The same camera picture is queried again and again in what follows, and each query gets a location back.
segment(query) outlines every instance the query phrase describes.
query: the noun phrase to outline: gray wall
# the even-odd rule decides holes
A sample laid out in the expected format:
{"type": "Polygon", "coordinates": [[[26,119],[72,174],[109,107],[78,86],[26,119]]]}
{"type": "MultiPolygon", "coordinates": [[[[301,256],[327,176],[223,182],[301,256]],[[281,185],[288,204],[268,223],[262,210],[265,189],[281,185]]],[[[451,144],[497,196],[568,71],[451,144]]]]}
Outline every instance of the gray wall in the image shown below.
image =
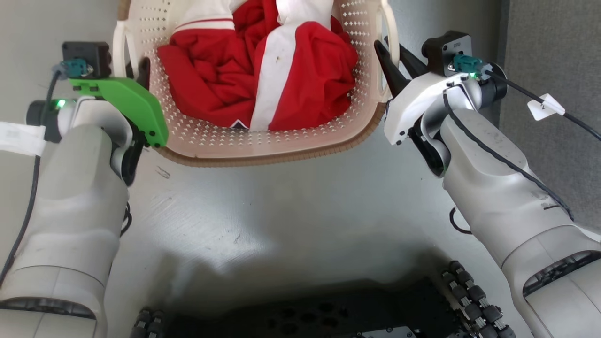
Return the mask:
{"type": "MultiPolygon", "coordinates": [[[[511,1],[505,68],[509,79],[601,131],[601,2],[511,1]]],[[[535,173],[572,208],[577,222],[601,229],[601,143],[555,115],[534,121],[530,99],[510,90],[502,131],[535,173]]]]}

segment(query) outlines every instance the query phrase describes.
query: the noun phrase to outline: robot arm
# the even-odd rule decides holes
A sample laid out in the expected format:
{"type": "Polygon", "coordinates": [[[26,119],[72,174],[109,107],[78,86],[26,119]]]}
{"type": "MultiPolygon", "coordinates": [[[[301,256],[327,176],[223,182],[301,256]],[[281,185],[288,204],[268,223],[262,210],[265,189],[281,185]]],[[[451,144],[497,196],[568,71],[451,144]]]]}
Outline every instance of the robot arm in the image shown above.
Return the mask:
{"type": "Polygon", "coordinates": [[[103,118],[72,126],[39,178],[28,230],[0,288],[2,337],[106,337],[105,287],[129,199],[118,134],[131,130],[106,101],[83,97],[78,108],[76,121],[90,112],[103,118]]]}
{"type": "Polygon", "coordinates": [[[49,97],[59,76],[94,96],[62,100],[60,112],[50,112],[49,101],[30,106],[28,123],[45,125],[45,139],[59,144],[39,177],[14,261],[0,280],[1,337],[106,337],[103,301],[127,187],[142,148],[166,143],[156,98],[133,80],[108,77],[107,44],[64,43],[63,52],[49,97]]]}
{"type": "MultiPolygon", "coordinates": [[[[433,174],[443,178],[471,232],[505,274],[514,305],[536,338],[596,336],[601,330],[601,245],[585,236],[546,191],[466,134],[465,129],[471,131],[490,150],[535,177],[524,154],[478,113],[502,99],[507,87],[494,79],[477,81],[449,72],[460,51],[449,53],[442,45],[463,49],[464,38],[450,32],[429,40],[424,50],[430,73],[411,82],[399,81],[400,72],[386,71],[392,67],[386,66],[387,55],[376,42],[391,88],[404,83],[389,104],[386,136],[393,144],[411,138],[433,174]]],[[[504,77],[498,66],[493,68],[504,77]]],[[[463,306],[472,302],[469,297],[459,301],[463,306]]],[[[478,305],[482,310],[487,306],[478,305]]],[[[471,324],[484,338],[512,336],[501,322],[482,319],[471,324]]]]}

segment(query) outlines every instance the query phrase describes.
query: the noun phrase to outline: basket handle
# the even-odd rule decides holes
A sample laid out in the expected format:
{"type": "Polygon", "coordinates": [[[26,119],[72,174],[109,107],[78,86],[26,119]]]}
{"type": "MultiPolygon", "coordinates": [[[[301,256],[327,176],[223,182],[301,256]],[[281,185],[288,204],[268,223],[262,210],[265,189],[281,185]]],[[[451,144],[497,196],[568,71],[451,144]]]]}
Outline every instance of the basket handle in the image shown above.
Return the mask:
{"type": "MultiPolygon", "coordinates": [[[[388,48],[390,50],[390,57],[392,59],[392,63],[394,63],[397,67],[400,65],[400,45],[398,43],[398,29],[397,29],[397,21],[394,18],[394,12],[392,11],[392,7],[388,3],[388,0],[382,0],[380,3],[379,15],[377,17],[377,27],[381,29],[382,27],[382,16],[384,17],[384,22],[386,23],[386,30],[388,31],[388,48]]],[[[380,34],[378,36],[380,41],[383,41],[382,31],[380,30],[380,34]]],[[[380,95],[383,100],[387,100],[391,95],[390,88],[388,88],[388,84],[383,83],[383,73],[378,72],[378,89],[380,91],[380,95]]]]}
{"type": "Polygon", "coordinates": [[[133,35],[127,29],[127,21],[117,21],[115,32],[113,33],[113,45],[112,45],[112,59],[113,59],[113,71],[115,76],[118,78],[126,78],[126,59],[125,59],[125,48],[129,53],[129,60],[132,63],[133,78],[137,79],[139,75],[139,57],[136,52],[135,44],[133,43],[133,35]]]}

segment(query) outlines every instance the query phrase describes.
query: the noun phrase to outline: laundry basket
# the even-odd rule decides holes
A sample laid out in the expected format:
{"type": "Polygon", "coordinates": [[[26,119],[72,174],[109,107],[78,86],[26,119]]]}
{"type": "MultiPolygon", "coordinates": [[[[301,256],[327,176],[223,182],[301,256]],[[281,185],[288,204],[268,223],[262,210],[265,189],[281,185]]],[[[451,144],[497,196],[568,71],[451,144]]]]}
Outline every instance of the laundry basket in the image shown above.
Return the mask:
{"type": "Polygon", "coordinates": [[[334,15],[359,54],[354,69],[352,105],[335,120],[314,129],[250,132],[215,126],[183,115],[169,92],[169,81],[156,49],[169,43],[180,18],[194,0],[121,0],[113,40],[114,73],[125,77],[126,57],[137,76],[150,59],[150,91],[159,99],[169,129],[164,157],[191,167],[236,167],[314,158],[349,150],[363,142],[382,119],[389,91],[373,43],[389,32],[392,61],[398,64],[398,34],[388,0],[336,0],[334,15]]]}

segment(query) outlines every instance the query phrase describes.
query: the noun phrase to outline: white tape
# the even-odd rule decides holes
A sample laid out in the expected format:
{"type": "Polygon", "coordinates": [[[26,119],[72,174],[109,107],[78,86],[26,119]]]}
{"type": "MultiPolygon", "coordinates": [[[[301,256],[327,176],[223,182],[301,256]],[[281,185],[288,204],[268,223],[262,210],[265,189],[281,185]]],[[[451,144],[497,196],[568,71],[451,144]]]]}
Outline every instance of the white tape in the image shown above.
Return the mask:
{"type": "Polygon", "coordinates": [[[46,147],[46,127],[0,122],[0,150],[28,156],[41,156],[46,147]]]}
{"type": "Polygon", "coordinates": [[[535,100],[528,102],[528,108],[535,120],[540,121],[553,114],[563,115],[566,113],[565,108],[563,108],[550,94],[542,95],[540,98],[543,99],[542,104],[535,100]]]}

